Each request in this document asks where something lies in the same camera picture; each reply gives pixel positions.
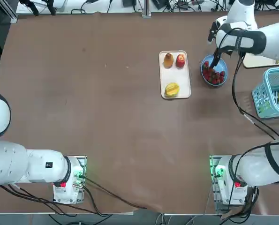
red apple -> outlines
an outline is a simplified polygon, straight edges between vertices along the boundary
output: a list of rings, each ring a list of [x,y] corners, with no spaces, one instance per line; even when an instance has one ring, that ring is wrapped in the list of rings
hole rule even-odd
[[[185,55],[184,54],[179,54],[177,56],[176,66],[179,67],[179,68],[183,68],[183,66],[185,65],[185,61],[186,61]]]

wire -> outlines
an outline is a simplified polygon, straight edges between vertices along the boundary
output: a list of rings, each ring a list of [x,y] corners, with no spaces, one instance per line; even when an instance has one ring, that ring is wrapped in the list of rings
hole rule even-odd
[[[197,9],[199,9],[200,11],[202,11],[202,8],[201,8],[201,5],[200,5],[199,1],[196,0],[196,2],[197,2],[197,4],[198,4],[198,8],[197,8]]]
[[[225,11],[224,7],[222,7],[222,5],[219,3],[219,0],[216,0],[216,1],[209,0],[209,1],[211,1],[211,2],[213,2],[213,3],[216,3],[217,6],[220,6],[220,8],[221,8],[220,10]]]
[[[155,225],[157,225],[157,221],[161,215],[162,215],[162,213],[159,213],[158,217],[156,218]]]
[[[231,30],[229,30],[229,32],[227,32],[224,37],[222,38],[220,44],[219,44],[219,47],[216,49],[216,52],[215,54],[218,53],[219,49],[221,48],[225,38],[227,35],[229,35],[232,31],[234,30],[242,30],[241,28],[233,28]],[[272,132],[274,132],[278,137],[279,137],[279,133],[277,133],[273,128],[271,128],[270,126],[266,125],[264,122],[262,122],[261,120],[259,120],[258,118],[256,118],[255,116],[253,116],[252,114],[248,113],[247,111],[243,110],[237,103],[237,100],[236,100],[236,95],[235,95],[235,79],[236,79],[236,75],[237,75],[237,72],[243,62],[243,59],[244,59],[244,56],[240,56],[238,62],[237,62],[237,65],[236,65],[236,69],[235,69],[235,73],[234,73],[234,77],[233,77],[233,82],[232,82],[232,97],[233,97],[233,101],[235,103],[235,105],[237,106],[237,108],[239,109],[239,112],[244,116],[244,114],[254,118],[255,120],[257,120],[258,122],[260,122],[261,124],[263,124],[264,126],[266,126],[268,129],[270,129]],[[262,130],[264,133],[266,133],[268,136],[270,136],[273,140],[275,140],[274,137],[272,137],[270,134],[268,134],[264,129],[260,128],[258,125],[256,125],[254,122],[253,124],[259,128],[260,130]]]
[[[140,0],[138,0],[141,10],[143,11],[143,6],[141,5]]]
[[[105,220],[109,219],[111,216],[113,216],[113,215],[109,215],[108,217],[102,219],[101,221],[98,221],[97,223],[95,223],[95,224],[93,224],[93,225],[98,225],[98,224],[104,222]]]
[[[236,76],[237,76],[237,73],[238,73],[238,70],[243,62],[243,59],[244,59],[244,56],[241,56],[237,62],[237,65],[236,65],[236,69],[235,69],[235,73],[234,73],[234,77],[233,77],[233,82],[232,82],[232,97],[233,97],[233,101],[235,103],[235,105],[237,106],[239,112],[244,116],[244,114],[254,118],[255,120],[257,120],[258,122],[262,123],[264,126],[266,126],[267,128],[269,128],[272,132],[274,132],[278,137],[279,137],[279,133],[277,133],[273,128],[271,128],[270,126],[266,125],[264,122],[262,122],[261,120],[259,120],[258,118],[256,118],[255,116],[253,116],[252,114],[248,113],[247,111],[243,110],[237,103],[237,100],[236,100],[236,95],[235,95],[235,81],[236,81]],[[275,138],[270,135],[266,130],[264,130],[263,128],[259,127],[255,122],[253,122],[253,124],[259,128],[260,130],[262,130],[265,134],[267,134],[269,137],[271,137],[273,140],[275,140]]]
[[[48,214],[48,216],[49,216],[50,218],[52,218],[52,220],[54,220],[55,223],[57,223],[57,224],[59,224],[59,225],[63,225],[62,223],[60,223],[59,221],[57,221],[55,218],[53,218],[50,214]],[[102,219],[102,220],[96,222],[96,223],[93,224],[93,225],[98,225],[98,224],[104,222],[105,220],[107,220],[108,218],[110,218],[111,216],[113,216],[113,215],[109,215],[109,216],[107,216],[106,218],[104,218],[104,219]],[[86,223],[84,223],[84,222],[70,222],[70,223],[68,223],[68,224],[66,224],[66,225],[73,225],[73,224],[80,224],[80,223],[81,223],[82,225],[86,225]]]
[[[122,202],[132,206],[132,207],[135,207],[135,208],[138,208],[138,209],[146,209],[146,207],[142,207],[142,206],[138,206],[138,205],[135,205],[133,203],[130,203],[128,202],[127,200],[119,197],[118,195],[114,194],[113,192],[107,190],[106,188],[104,188],[103,186],[99,185],[98,183],[94,182],[93,180],[87,178],[87,177],[84,177],[84,176],[79,176],[80,178],[83,178],[83,179],[86,179],[88,180],[89,182],[93,183],[94,185],[96,185],[97,187],[99,187],[100,189],[106,191],[108,194],[112,195],[113,197],[116,197],[117,199],[121,200]]]
[[[8,193],[16,196],[16,197],[19,197],[19,198],[23,198],[23,199],[26,199],[26,200],[30,200],[32,202],[36,202],[36,203],[42,203],[40,200],[44,201],[45,203],[47,204],[57,204],[57,205],[63,205],[63,206],[67,206],[67,207],[70,207],[70,208],[73,208],[73,209],[76,209],[76,210],[81,210],[81,211],[85,211],[85,212],[89,212],[89,213],[93,213],[93,214],[96,214],[98,215],[96,212],[93,212],[91,210],[87,210],[87,209],[83,209],[83,208],[80,208],[80,207],[76,207],[76,206],[73,206],[73,205],[68,205],[68,204],[64,204],[64,203],[60,203],[60,202],[51,202],[49,200],[46,200],[44,198],[38,198],[38,199],[34,199],[32,197],[25,197],[23,195],[19,195],[11,190],[9,190],[8,188],[6,188],[5,186],[3,185],[0,185],[0,188],[4,189],[5,191],[7,191]]]
[[[108,9],[107,9],[107,13],[109,12],[109,9],[110,9],[110,6],[111,6],[112,1],[113,1],[113,0],[110,0],[110,1],[109,1],[109,7],[108,7]]]
[[[32,198],[34,198],[34,199],[37,199],[40,203],[42,203],[42,204],[44,204],[45,206],[49,207],[52,211],[54,211],[54,212],[55,212],[56,214],[58,214],[58,215],[64,215],[64,216],[67,216],[67,217],[76,217],[76,216],[77,216],[77,215],[69,215],[69,214],[65,213],[58,205],[52,203],[52,205],[54,205],[56,208],[59,209],[59,211],[61,212],[61,213],[59,213],[57,210],[53,209],[53,208],[52,208],[51,206],[49,206],[47,203],[45,203],[44,201],[42,201],[42,200],[45,200],[45,199],[37,198],[37,197],[35,197],[34,195],[32,195],[32,194],[30,194],[29,192],[27,192],[27,191],[26,191],[25,189],[23,189],[23,188],[19,188],[19,189],[22,190],[23,192],[27,193],[28,195],[25,195],[25,194],[23,194],[23,193],[21,193],[21,192],[19,192],[19,191],[16,191],[11,185],[8,185],[8,186],[9,186],[9,188],[10,188],[13,192],[17,193],[18,195],[22,195],[22,196],[25,196],[25,197],[32,197]]]
[[[63,225],[62,223],[58,222],[56,219],[54,219],[50,214],[48,214],[48,216],[55,221],[55,223],[59,224],[59,225]]]
[[[109,216],[109,215],[107,215],[107,214],[102,214],[102,213],[98,210],[97,205],[96,205],[96,203],[95,203],[95,201],[94,201],[94,199],[93,199],[93,196],[92,196],[91,192],[89,191],[89,189],[88,189],[87,187],[85,187],[85,186],[83,186],[83,189],[89,194],[89,197],[90,197],[90,199],[91,199],[93,208],[96,210],[96,212],[97,212],[100,216],[102,216],[102,217],[107,217],[107,216]]]
[[[86,3],[89,3],[88,0],[86,0],[82,5],[81,5],[81,8],[74,8],[70,11],[70,14],[72,15],[74,11],[80,11],[81,14],[86,14],[86,11],[83,9],[83,6],[86,4]]]
[[[167,225],[169,225],[169,222],[171,221],[172,217],[173,217],[173,216],[170,216],[170,217],[169,217],[168,222],[167,222]]]
[[[185,225],[188,225],[191,221],[192,221],[192,225],[194,225],[194,218],[196,217],[197,216],[191,217],[191,219]]]

blue basket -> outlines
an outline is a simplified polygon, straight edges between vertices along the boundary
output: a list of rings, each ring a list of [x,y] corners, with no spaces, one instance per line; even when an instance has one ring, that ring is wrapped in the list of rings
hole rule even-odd
[[[279,117],[279,67],[270,68],[263,74],[263,83],[253,91],[252,97],[260,118]]]

white tray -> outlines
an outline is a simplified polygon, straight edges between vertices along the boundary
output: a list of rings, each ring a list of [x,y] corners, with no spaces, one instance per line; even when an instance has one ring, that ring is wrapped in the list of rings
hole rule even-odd
[[[163,60],[167,53],[173,55],[173,65],[171,68],[166,69],[163,66]],[[184,54],[186,57],[186,62],[183,68],[176,67],[176,60],[179,54]],[[189,67],[188,67],[188,58],[185,51],[162,51],[159,53],[159,69],[160,69],[160,88],[161,96],[165,99],[174,99],[174,98],[188,98],[191,94],[190,90],[190,80],[189,80]],[[166,96],[166,86],[169,83],[177,83],[180,87],[179,93],[177,96],[168,97]]]

brown tabletop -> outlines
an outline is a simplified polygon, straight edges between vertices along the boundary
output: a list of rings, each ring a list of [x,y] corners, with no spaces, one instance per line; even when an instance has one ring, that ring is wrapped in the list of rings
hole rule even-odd
[[[11,25],[0,65],[0,93],[12,122],[4,140],[26,148],[87,155],[88,176],[129,201],[166,213],[204,213],[211,185],[210,154],[235,154],[270,141],[235,107],[231,81],[238,56],[224,56],[229,77],[210,88],[201,60],[220,13],[93,14],[22,17]],[[259,27],[279,21],[260,13]],[[191,96],[160,95],[158,54],[185,50]],[[256,114],[251,91],[262,69],[240,69],[240,105]],[[279,119],[268,120],[279,131]],[[24,185],[52,199],[48,184]],[[103,212],[134,208],[93,189]],[[89,199],[80,205],[92,209]],[[67,212],[81,212],[65,209]],[[50,212],[0,189],[0,212]],[[279,186],[261,187],[259,214],[279,215]],[[215,213],[213,198],[207,213]]]

